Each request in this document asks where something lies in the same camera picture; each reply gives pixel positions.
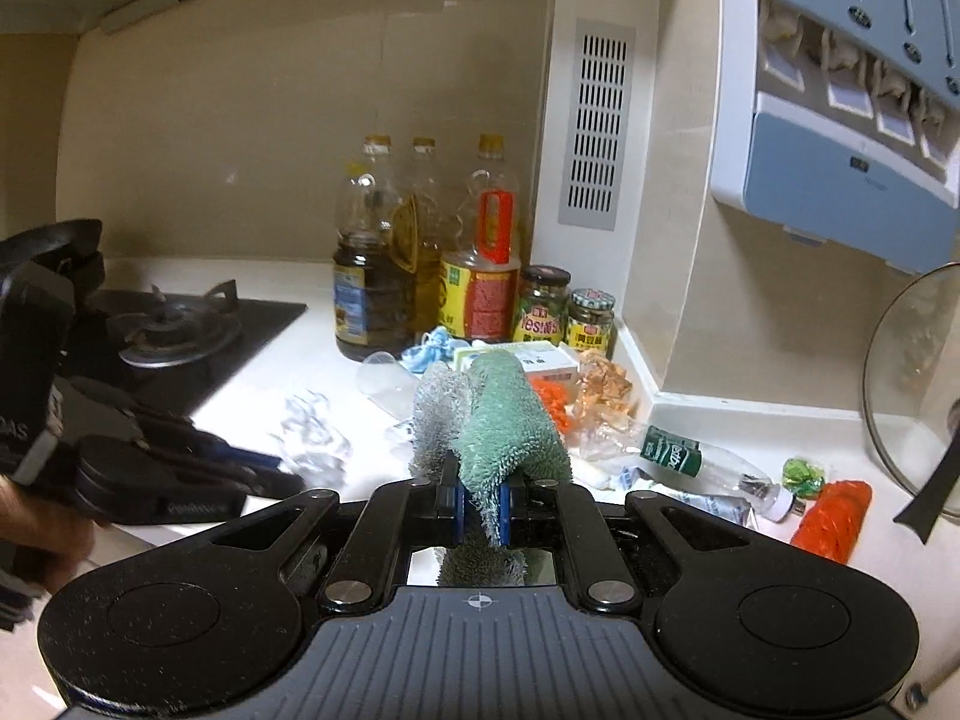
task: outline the glass pot lid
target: glass pot lid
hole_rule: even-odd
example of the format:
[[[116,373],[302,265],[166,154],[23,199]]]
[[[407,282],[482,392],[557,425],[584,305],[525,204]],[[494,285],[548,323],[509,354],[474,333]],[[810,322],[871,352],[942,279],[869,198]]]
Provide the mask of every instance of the glass pot lid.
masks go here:
[[[863,367],[863,415],[880,461],[916,495],[960,421],[960,263],[920,276],[887,308]],[[942,514],[960,521],[960,485]]]

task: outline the cooking oil bottle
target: cooking oil bottle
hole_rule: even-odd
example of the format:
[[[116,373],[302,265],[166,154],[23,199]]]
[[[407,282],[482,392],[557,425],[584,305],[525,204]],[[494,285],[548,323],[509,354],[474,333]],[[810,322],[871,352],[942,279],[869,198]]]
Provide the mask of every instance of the cooking oil bottle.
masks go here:
[[[414,278],[414,337],[437,326],[440,307],[440,182],[437,179],[437,150],[433,138],[414,138],[413,174],[410,194],[416,206],[416,263]]]
[[[510,337],[517,294],[520,182],[504,160],[503,136],[481,135],[477,159],[457,245],[443,255],[439,319],[457,338],[496,343]]]
[[[409,209],[395,184],[390,138],[366,138],[347,169],[337,203],[339,242],[333,254],[337,347],[352,360],[376,351],[400,355],[410,346],[413,276]]]

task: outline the human hand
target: human hand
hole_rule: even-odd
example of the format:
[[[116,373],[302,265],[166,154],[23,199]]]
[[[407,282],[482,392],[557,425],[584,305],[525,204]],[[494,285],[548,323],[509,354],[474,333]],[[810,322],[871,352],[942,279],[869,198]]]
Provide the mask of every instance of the human hand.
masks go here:
[[[50,553],[38,579],[45,589],[56,592],[73,579],[93,549],[93,522],[0,477],[0,539]]]

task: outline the glass jar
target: glass jar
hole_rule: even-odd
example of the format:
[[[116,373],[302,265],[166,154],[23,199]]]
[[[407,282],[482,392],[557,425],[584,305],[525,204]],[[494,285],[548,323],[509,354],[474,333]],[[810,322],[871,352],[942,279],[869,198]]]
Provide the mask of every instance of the glass jar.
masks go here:
[[[565,341],[574,349],[610,352],[613,306],[616,298],[600,290],[573,290],[570,293]]]
[[[520,292],[514,341],[550,341],[563,338],[566,314],[566,285],[570,274],[549,265],[528,265],[520,270]]]

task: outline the dark liquid bottle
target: dark liquid bottle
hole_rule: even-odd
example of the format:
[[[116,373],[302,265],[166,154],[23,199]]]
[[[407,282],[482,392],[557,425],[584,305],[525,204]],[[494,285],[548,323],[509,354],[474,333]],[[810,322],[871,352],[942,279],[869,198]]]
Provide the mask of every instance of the dark liquid bottle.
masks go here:
[[[377,351],[398,356],[411,343],[414,277],[397,265],[390,247],[400,204],[390,139],[368,137],[338,203],[333,254],[337,348],[350,360]]]
[[[361,361],[377,351],[395,357],[410,346],[413,276],[390,258],[378,237],[342,237],[333,254],[337,348]]]

